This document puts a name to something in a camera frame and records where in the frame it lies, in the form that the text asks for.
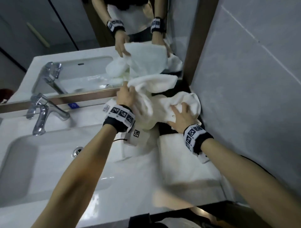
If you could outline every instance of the white towel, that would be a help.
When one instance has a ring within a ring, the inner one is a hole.
[[[158,139],[160,168],[166,185],[220,180],[218,169],[202,164],[185,146],[183,134],[161,135]]]
[[[126,43],[125,49],[131,56],[124,55],[109,63],[106,72],[109,77],[121,76],[130,68],[130,78],[145,75],[178,72],[183,69],[183,62],[171,54],[167,58],[166,47],[151,43]]]
[[[144,130],[154,127],[157,122],[166,123],[175,121],[175,115],[170,105],[182,112],[182,102],[190,106],[192,114],[197,117],[201,112],[201,105],[196,94],[179,92],[173,97],[164,95],[151,96],[151,93],[160,93],[175,86],[177,76],[174,75],[147,75],[131,79],[128,86],[134,86],[137,91],[137,101],[133,106],[136,124]],[[111,108],[116,104],[113,98],[107,102]]]

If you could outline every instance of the forearm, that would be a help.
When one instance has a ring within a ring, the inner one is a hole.
[[[255,163],[225,148],[214,139],[201,150],[245,198],[255,212],[273,227],[298,227],[299,202],[275,178]]]
[[[104,3],[104,0],[92,0],[92,4],[102,22],[107,25],[107,22],[111,19],[111,16],[108,13],[108,9]]]
[[[91,200],[116,133],[113,126],[104,125],[85,146],[62,175],[33,227],[47,227],[47,222],[49,227],[76,226]]]
[[[167,15],[167,0],[155,0],[155,17],[164,19]]]

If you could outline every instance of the chrome faucet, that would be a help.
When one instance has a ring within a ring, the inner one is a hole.
[[[30,102],[31,105],[26,114],[27,119],[32,119],[36,112],[36,108],[40,108],[40,115],[35,127],[33,128],[33,135],[45,134],[45,123],[51,112],[53,112],[53,114],[55,114],[61,121],[65,121],[70,117],[68,112],[60,109],[41,93],[38,95],[33,95],[30,98]]]
[[[42,77],[58,94],[67,94],[67,91],[58,80],[62,68],[61,63],[48,62],[42,67],[39,77]]]

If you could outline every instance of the tile grout line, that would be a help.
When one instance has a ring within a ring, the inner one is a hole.
[[[257,43],[260,44],[260,46],[290,75],[292,76],[300,85],[301,85],[301,81],[279,60],[276,58],[276,56],[274,56],[270,50],[264,46],[263,44],[260,43],[260,41],[258,39],[256,39],[256,37],[248,30],[246,29],[223,5],[221,6],[222,9],[229,14],[236,22],[237,24],[239,24]]]

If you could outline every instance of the wrist band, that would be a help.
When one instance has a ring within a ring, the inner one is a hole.
[[[186,147],[197,156],[202,152],[202,143],[206,139],[213,138],[212,135],[202,129],[198,124],[190,125],[185,129],[183,134]]]
[[[115,19],[108,20],[107,28],[114,38],[115,38],[115,34],[118,30],[125,31],[123,22],[121,20],[115,20]]]
[[[108,111],[109,106],[105,106],[103,111]],[[129,132],[135,122],[135,115],[132,110],[125,105],[115,105],[107,114],[104,124],[110,124],[118,132]]]
[[[165,32],[165,23],[164,20],[160,17],[155,17],[150,25],[150,32]]]

